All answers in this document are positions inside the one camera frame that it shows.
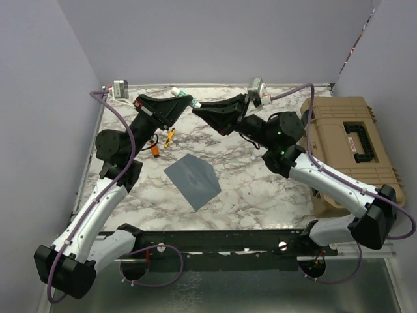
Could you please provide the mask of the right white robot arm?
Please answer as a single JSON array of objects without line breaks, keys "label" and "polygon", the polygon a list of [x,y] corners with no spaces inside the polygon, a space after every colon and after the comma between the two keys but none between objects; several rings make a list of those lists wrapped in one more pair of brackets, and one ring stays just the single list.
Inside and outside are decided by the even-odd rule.
[{"label": "right white robot arm", "polygon": [[237,95],[205,102],[192,112],[222,136],[238,132],[264,147],[262,159],[272,173],[308,185],[349,212],[347,216],[310,222],[299,239],[301,251],[314,255],[323,246],[351,241],[381,249],[397,218],[395,190],[357,181],[311,156],[298,145],[304,124],[296,112],[276,113],[265,121],[246,113],[249,103],[248,95]]}]

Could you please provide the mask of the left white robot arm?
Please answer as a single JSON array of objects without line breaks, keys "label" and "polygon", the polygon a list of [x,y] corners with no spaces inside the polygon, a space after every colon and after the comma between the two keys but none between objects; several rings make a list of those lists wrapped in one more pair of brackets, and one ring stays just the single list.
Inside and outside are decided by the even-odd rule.
[{"label": "left white robot arm", "polygon": [[102,160],[103,166],[90,197],[50,246],[41,245],[35,251],[36,268],[41,281],[47,285],[51,303],[58,303],[53,290],[81,299],[103,268],[121,256],[134,258],[143,252],[140,230],[127,224],[102,242],[96,242],[96,238],[139,179],[143,164],[135,160],[137,154],[156,130],[172,127],[192,100],[190,95],[166,99],[139,95],[134,100],[137,115],[131,123],[114,108],[108,108],[125,130],[105,129],[98,133],[96,157]]}]

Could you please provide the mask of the yellow utility knife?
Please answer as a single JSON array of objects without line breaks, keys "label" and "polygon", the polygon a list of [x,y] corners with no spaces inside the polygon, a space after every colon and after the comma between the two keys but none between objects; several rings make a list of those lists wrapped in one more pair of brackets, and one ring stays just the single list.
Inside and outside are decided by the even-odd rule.
[{"label": "yellow utility knife", "polygon": [[167,136],[167,139],[166,139],[166,141],[164,143],[164,147],[165,148],[169,147],[169,145],[170,145],[170,143],[171,143],[171,141],[172,141],[172,139],[173,139],[173,137],[175,135],[175,131],[176,131],[175,127],[172,127],[171,130],[169,131],[169,134]]}]

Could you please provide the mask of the tan plastic tool case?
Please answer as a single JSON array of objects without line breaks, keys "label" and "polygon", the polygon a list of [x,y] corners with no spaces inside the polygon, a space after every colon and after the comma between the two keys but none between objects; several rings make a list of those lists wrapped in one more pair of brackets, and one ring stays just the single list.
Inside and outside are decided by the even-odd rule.
[{"label": "tan plastic tool case", "polygon": [[363,97],[316,97],[308,135],[299,144],[334,169],[363,183],[391,186],[400,206],[405,194]]}]

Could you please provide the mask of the orange handled screwdriver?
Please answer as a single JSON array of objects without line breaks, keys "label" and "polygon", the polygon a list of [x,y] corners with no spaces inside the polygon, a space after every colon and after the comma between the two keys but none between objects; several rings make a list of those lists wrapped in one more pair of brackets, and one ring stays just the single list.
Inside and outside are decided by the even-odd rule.
[{"label": "orange handled screwdriver", "polygon": [[151,153],[153,157],[158,158],[160,156],[160,152],[159,152],[157,141],[151,140],[150,144],[151,144],[150,149],[151,149]]}]

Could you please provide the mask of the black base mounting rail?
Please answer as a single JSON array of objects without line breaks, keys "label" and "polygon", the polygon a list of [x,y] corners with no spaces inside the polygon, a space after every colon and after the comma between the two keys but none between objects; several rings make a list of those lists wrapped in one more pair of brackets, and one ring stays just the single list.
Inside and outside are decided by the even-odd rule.
[{"label": "black base mounting rail", "polygon": [[294,271],[298,257],[335,254],[305,230],[144,231],[123,224],[105,235],[94,241],[85,261],[65,252],[64,265],[96,273],[117,260],[125,271]]}]

